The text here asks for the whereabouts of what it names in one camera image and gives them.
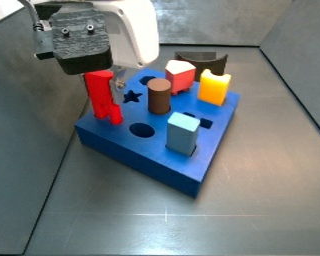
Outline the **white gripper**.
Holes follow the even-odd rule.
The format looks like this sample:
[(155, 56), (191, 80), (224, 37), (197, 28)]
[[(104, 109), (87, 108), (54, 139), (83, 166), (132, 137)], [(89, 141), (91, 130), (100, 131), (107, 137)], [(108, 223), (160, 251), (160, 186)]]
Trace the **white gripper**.
[(156, 12), (151, 0), (30, 0), (33, 37), (48, 31), (48, 19), (60, 5), (92, 6), (103, 12), (113, 65), (109, 81), (113, 102), (124, 101), (127, 68), (140, 69), (159, 56)]

